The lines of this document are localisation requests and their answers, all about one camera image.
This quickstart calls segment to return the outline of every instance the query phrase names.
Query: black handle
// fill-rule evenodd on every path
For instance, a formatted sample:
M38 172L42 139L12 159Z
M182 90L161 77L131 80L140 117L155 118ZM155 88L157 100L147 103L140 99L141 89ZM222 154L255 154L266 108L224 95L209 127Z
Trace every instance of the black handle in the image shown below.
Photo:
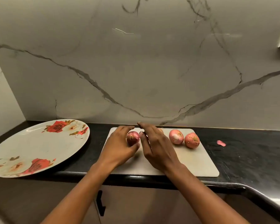
M99 190L98 195L96 197L96 204L98 206L98 212L100 213L100 216L104 216L105 209L106 209L106 206L102 205L102 200L101 200L102 193L103 193L103 191Z

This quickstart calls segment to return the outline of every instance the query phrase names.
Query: person's left hand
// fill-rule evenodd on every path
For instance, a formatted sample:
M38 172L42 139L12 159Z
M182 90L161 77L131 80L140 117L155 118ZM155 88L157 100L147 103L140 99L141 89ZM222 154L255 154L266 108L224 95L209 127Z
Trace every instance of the person's left hand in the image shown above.
M113 170L133 157L140 145L136 143L129 147L126 136L134 128L134 126L119 126L108 138L97 162Z

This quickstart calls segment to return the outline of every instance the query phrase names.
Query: white floral plate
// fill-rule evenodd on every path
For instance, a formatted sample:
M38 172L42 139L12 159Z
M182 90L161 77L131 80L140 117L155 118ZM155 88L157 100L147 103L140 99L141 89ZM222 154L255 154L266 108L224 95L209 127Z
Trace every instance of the white floral plate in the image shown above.
M71 119L22 130L0 144L0 177L22 177L53 167L75 154L89 135L87 124Z

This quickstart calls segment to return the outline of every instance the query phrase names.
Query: black countertop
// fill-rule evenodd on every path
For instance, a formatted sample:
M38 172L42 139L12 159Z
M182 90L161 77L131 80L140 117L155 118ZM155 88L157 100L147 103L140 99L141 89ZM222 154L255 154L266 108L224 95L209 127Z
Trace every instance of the black countertop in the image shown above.
M0 143L38 123L40 122L26 121L20 124L0 136ZM97 161L110 128L118 125L90 123L88 126L90 137L74 156L53 168L23 178L78 182ZM280 131L196 127L191 129L199 136L220 172L217 178L199 179L214 192L241 194L249 198L280 221ZM226 147L218 145L217 140L226 143ZM175 189L166 176L111 174L104 184Z

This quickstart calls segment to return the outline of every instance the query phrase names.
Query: pink onion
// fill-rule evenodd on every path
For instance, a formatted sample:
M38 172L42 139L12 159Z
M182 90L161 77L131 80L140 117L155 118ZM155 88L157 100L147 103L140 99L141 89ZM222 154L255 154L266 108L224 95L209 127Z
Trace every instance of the pink onion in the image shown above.
M180 145L184 141L184 136L179 130L172 130L169 133L169 139L173 144Z
M126 136L126 139L128 145L133 146L134 144L139 142L140 135L136 131L130 131Z
M162 128L158 128L158 130L159 130L161 133L164 133L164 131L162 130Z
M195 133L189 133L184 138L184 142L188 148L195 149L200 144L199 137Z

